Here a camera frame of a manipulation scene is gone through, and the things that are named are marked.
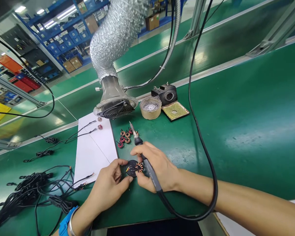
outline right hand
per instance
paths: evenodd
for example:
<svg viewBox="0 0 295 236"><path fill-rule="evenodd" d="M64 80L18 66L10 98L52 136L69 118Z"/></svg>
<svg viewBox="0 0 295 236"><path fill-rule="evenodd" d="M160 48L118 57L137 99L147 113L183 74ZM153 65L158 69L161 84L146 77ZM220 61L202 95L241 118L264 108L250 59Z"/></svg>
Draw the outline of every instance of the right hand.
<svg viewBox="0 0 295 236"><path fill-rule="evenodd" d="M158 181L164 192L179 191L179 169L169 161L167 156L158 148L149 142L135 146L131 153L132 156L138 156L138 162L142 162L141 154L143 154L151 163ZM142 172L136 171L139 186L156 193L152 180L146 177Z"/></svg>

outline wrist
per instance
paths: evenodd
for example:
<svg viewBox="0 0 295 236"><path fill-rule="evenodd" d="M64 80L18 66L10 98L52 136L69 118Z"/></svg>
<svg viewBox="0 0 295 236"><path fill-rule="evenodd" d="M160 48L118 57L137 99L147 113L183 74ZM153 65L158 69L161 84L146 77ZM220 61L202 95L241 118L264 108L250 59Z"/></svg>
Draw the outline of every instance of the wrist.
<svg viewBox="0 0 295 236"><path fill-rule="evenodd" d="M76 236L83 235L93 220L101 213L86 200L72 217L72 230Z"/></svg>
<svg viewBox="0 0 295 236"><path fill-rule="evenodd" d="M183 169L179 169L176 167L176 172L175 172L175 180L174 180L174 186L172 188L173 191L177 192L182 192L182 177L183 177Z"/></svg>

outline fan grille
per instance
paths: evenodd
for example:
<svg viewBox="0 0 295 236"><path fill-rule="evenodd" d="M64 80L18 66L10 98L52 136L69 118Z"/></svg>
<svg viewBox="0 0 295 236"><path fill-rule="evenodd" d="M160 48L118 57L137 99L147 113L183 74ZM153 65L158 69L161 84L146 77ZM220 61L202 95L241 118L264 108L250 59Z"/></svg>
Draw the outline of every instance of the fan grille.
<svg viewBox="0 0 295 236"><path fill-rule="evenodd" d="M107 119L116 119L134 111L133 107L128 103L120 103L112 108L102 111L98 115Z"/></svg>

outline blue wristband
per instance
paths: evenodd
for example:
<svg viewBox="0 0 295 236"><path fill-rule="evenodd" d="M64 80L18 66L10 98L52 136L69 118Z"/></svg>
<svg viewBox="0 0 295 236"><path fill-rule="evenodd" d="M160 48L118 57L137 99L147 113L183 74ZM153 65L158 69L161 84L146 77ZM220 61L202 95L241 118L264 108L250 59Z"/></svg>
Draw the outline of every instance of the blue wristband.
<svg viewBox="0 0 295 236"><path fill-rule="evenodd" d="M67 216L61 221L60 227L59 227L59 236L69 236L68 234L68 223L70 221L72 213L75 211L76 208L79 206L76 206L70 210L70 212L67 214Z"/></svg>

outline ceiling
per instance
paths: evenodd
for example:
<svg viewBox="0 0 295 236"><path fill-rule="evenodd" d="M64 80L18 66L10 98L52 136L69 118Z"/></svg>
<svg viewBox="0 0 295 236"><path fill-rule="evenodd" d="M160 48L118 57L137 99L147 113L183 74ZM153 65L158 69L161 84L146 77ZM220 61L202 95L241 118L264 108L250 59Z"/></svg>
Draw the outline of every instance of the ceiling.
<svg viewBox="0 0 295 236"><path fill-rule="evenodd" d="M0 21L7 17L16 7L27 0L0 0Z"/></svg>

